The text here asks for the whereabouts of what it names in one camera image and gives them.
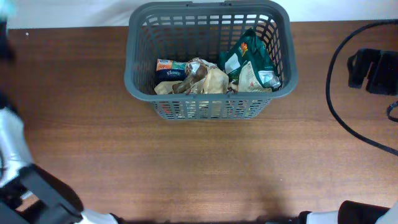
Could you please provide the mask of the green tortilla wrap package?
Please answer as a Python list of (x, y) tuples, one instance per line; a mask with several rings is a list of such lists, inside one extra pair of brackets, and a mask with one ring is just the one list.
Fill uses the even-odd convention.
[(227, 92), (272, 93), (282, 87), (263, 41), (252, 28), (229, 51), (220, 52), (218, 67), (229, 77)]

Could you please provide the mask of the cream snack bag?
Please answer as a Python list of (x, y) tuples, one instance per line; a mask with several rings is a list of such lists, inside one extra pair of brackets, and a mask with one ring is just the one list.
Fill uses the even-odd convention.
[(194, 94), (225, 94), (228, 90), (229, 77), (215, 64), (199, 59), (207, 69), (205, 78), (196, 82), (192, 87)]

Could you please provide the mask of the blue Kleenex tissue multipack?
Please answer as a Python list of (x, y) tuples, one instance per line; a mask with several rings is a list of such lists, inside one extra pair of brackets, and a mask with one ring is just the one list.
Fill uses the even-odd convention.
[(186, 62), (157, 59), (155, 84), (158, 85), (161, 82), (184, 81), (187, 77), (185, 72), (186, 65)]

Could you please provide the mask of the cream brown snack wrapper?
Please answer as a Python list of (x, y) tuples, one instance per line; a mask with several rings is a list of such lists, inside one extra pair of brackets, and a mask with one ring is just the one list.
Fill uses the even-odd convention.
[(157, 95), (169, 95), (184, 93), (201, 79), (205, 78), (207, 69), (199, 62), (201, 58), (193, 58), (186, 62), (185, 72), (187, 77), (184, 81), (161, 82), (155, 86), (154, 90)]

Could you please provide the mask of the teal snack bar wrapper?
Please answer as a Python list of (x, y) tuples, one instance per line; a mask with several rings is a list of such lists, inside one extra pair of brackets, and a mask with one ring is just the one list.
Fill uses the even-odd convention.
[(10, 17), (15, 16), (17, 6), (15, 0), (0, 0), (0, 17), (1, 20), (6, 21)]

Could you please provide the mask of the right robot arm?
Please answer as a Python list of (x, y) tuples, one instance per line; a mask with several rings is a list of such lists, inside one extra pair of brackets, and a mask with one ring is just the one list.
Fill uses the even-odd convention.
[[(366, 91), (377, 95), (397, 94), (397, 52), (360, 49), (348, 59), (351, 88), (361, 88), (368, 79)], [(397, 223), (397, 204), (391, 208), (354, 201), (345, 201), (337, 211), (301, 212), (295, 223)]]

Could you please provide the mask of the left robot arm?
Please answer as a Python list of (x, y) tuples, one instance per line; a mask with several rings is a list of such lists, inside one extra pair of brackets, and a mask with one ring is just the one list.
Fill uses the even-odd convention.
[(1, 223), (122, 223), (86, 210), (64, 182), (33, 162), (16, 107), (1, 95)]

